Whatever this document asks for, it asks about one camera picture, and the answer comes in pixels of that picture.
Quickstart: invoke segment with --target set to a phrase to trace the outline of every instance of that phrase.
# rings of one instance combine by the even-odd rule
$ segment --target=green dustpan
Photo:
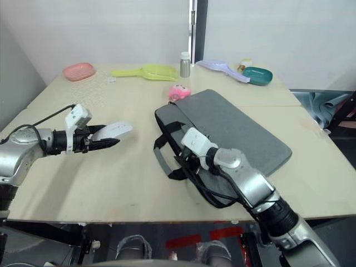
[[[150,80],[176,81],[177,70],[171,66],[160,64],[145,64],[142,68],[133,71],[111,71],[114,77],[142,76]]]

